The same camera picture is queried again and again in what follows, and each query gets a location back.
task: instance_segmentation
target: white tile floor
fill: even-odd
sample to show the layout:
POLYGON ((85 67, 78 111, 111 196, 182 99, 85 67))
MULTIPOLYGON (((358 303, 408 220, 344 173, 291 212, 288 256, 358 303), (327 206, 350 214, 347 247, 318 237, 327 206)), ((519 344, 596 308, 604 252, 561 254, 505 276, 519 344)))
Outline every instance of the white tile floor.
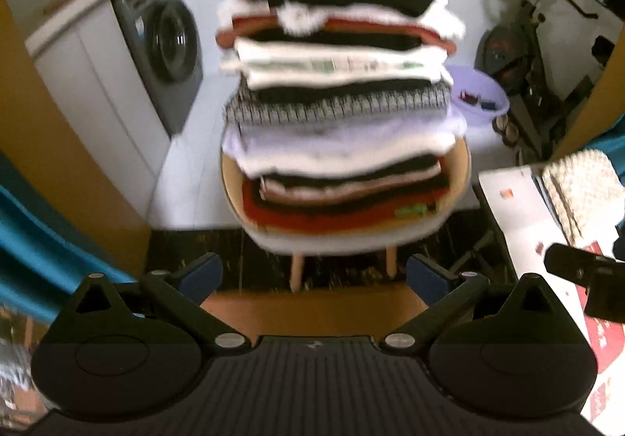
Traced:
MULTIPOLYGON (((152 198, 148 219, 157 230, 237 227, 221 184, 220 144, 222 109, 236 88, 237 77, 204 78, 182 134, 173 139, 152 198)), ((490 124, 470 127, 473 181, 477 174, 513 165, 512 150, 505 147, 490 124)), ((468 191, 458 208, 477 207, 468 191)))

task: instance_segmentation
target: wooden chair leg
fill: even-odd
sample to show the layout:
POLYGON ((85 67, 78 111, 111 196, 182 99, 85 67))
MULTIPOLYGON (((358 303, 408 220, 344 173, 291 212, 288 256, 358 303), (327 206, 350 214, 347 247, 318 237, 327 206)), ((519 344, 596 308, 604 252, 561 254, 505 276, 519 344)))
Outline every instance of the wooden chair leg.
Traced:
POLYGON ((302 289, 302 274, 304 274, 304 255, 294 254, 291 259, 291 280, 289 281, 293 293, 302 289))
POLYGON ((397 276, 397 247, 391 246, 386 248, 386 275, 390 279, 397 276))

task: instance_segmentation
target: stack of folded clothes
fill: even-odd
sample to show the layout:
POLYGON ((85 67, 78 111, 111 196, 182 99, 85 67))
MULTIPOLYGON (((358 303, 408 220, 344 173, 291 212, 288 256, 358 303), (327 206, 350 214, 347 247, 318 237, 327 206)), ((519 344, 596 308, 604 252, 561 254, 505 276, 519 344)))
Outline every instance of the stack of folded clothes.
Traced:
POLYGON ((216 40, 241 74, 223 151, 263 226, 323 233, 436 211, 466 122, 443 66, 447 0, 226 0, 216 40))

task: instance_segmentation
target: cream folded cloth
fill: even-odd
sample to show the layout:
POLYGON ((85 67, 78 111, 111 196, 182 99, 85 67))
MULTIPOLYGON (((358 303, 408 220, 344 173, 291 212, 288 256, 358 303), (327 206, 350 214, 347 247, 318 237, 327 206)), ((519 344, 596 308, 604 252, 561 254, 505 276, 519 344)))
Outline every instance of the cream folded cloth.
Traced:
POLYGON ((548 165, 543 182, 571 246, 588 246, 596 227, 623 219, 625 188, 601 150, 582 150, 548 165))

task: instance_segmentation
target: black washing machine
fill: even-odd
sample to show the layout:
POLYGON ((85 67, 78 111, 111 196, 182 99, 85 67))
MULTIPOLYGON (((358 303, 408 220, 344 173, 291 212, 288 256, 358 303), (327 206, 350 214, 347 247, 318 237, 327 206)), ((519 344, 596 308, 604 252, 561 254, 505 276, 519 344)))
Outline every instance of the black washing machine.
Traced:
POLYGON ((137 71, 172 137, 182 131, 202 82, 193 15, 182 0, 112 0, 137 71))

